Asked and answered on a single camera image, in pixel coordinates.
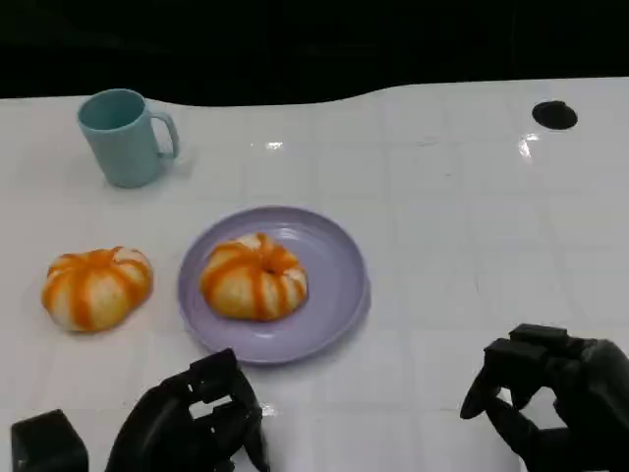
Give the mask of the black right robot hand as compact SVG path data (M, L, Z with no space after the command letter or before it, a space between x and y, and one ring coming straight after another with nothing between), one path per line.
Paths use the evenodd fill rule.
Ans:
M541 429L522 412L543 387L561 428ZM460 411L464 420L481 414L530 471L625 471L628 358L608 339L520 324L484 350Z

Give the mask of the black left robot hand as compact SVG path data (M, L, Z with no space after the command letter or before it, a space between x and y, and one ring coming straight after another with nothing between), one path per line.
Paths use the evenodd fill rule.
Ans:
M262 410L232 349L208 355L150 388L120 429L107 471L233 471L243 449L270 463Z

